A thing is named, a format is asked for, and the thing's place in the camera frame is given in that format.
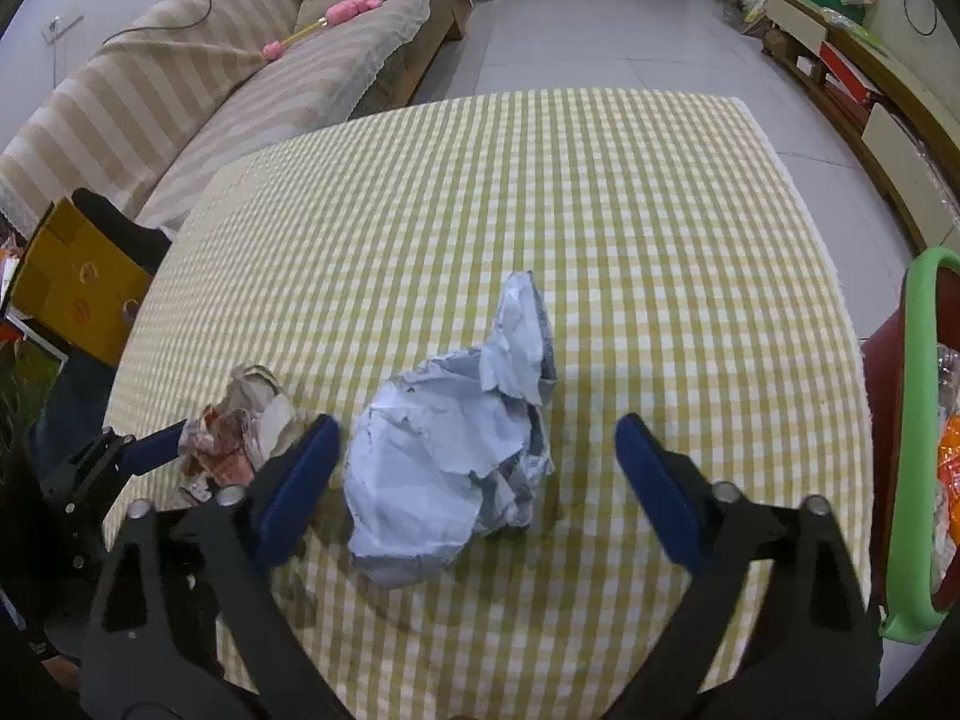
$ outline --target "wall outlet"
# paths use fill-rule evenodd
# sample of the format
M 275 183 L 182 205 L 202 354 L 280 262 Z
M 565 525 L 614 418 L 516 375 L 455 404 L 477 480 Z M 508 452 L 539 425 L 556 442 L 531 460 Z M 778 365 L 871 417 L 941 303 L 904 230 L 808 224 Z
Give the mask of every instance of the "wall outlet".
M 68 8 L 64 10 L 64 12 L 56 14 L 49 22 L 45 23 L 45 25 L 40 28 L 40 34 L 43 35 L 43 39 L 49 46 L 51 43 L 55 43 L 61 39 L 61 37 L 64 37 L 66 30 L 82 18 L 83 13 L 80 13 L 78 9 L 75 7 Z

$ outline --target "power cord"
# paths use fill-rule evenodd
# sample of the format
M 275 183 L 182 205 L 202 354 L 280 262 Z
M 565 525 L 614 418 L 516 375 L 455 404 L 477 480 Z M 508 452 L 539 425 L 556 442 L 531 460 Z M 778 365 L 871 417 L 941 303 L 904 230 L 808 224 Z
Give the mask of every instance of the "power cord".
M 51 21 L 50 28 L 51 31 L 56 34 L 56 30 L 59 29 L 59 16 Z M 56 45 L 58 45 L 58 42 L 59 41 L 54 38 L 54 89 L 56 89 Z
M 909 23 L 909 25 L 912 26 L 913 31 L 915 31 L 915 33 L 917 33 L 917 34 L 920 35 L 920 36 L 929 37 L 930 35 L 932 35 L 933 33 L 935 33 L 935 32 L 937 31 L 937 23 L 938 23 L 938 22 L 937 22 L 937 14 L 938 14 L 938 12 L 939 12 L 939 11 L 937 10 L 937 5 L 934 3 L 934 4 L 933 4 L 933 28 L 930 29 L 930 32 L 920 31 L 920 30 L 917 28 L 917 25 L 915 25 L 915 23 L 913 23 L 912 20 L 910 19 L 910 14 L 907 12 L 907 9 L 906 9 L 906 0 L 904 0 L 904 15 L 906 16 L 907 23 Z
M 208 16 L 212 11 L 213 11 L 213 0 L 208 0 L 208 7 L 206 8 L 206 13 L 200 16 L 200 18 L 198 18 L 197 20 L 195 20 L 195 22 L 185 23 L 184 25 L 180 25 L 180 26 L 131 26 L 130 28 L 122 29 L 119 32 L 114 32 L 112 35 L 109 36 L 109 38 L 107 38 L 107 40 L 104 40 L 104 45 L 112 41 L 113 38 L 120 37 L 120 35 L 126 35 L 130 32 L 143 32 L 147 29 L 174 30 L 174 29 L 193 28 L 194 26 L 201 25 L 203 22 L 205 22 L 206 18 L 208 18 Z

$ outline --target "white tile floor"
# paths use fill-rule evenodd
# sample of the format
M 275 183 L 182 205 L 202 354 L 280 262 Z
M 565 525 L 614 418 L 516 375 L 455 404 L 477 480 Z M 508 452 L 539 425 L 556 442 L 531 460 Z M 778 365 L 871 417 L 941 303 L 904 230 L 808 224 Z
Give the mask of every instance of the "white tile floor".
M 713 0 L 484 1 L 464 40 L 440 50 L 414 103 L 568 86 L 743 100 L 820 228 L 858 335 L 894 310 L 911 253 L 892 211 L 795 81 Z

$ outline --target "crumpled paper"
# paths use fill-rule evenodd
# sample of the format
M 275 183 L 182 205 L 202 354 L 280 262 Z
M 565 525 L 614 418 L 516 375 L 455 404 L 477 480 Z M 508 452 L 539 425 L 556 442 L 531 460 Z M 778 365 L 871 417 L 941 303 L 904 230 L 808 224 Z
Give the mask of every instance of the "crumpled paper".
M 356 566 L 381 586 L 416 584 L 474 533 L 529 526 L 553 472 L 541 407 L 556 381 L 544 300 L 515 272 L 481 346 L 392 377 L 357 420 L 344 471 Z
M 283 454 L 299 435 L 293 404 L 270 370 L 237 365 L 224 399 L 184 425 L 178 490 L 198 505 L 219 488 L 246 487 L 267 460 Z

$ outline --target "orange object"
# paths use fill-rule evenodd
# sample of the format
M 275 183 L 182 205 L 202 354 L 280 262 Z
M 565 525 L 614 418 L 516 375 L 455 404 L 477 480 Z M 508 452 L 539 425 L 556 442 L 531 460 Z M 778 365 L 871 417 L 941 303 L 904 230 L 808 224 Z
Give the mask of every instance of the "orange object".
M 13 327 L 9 322 L 0 323 L 0 343 L 6 341 L 19 341 L 23 338 L 23 333 Z
M 947 488 L 950 538 L 960 544 L 960 415 L 947 420 L 937 452 L 937 479 Z

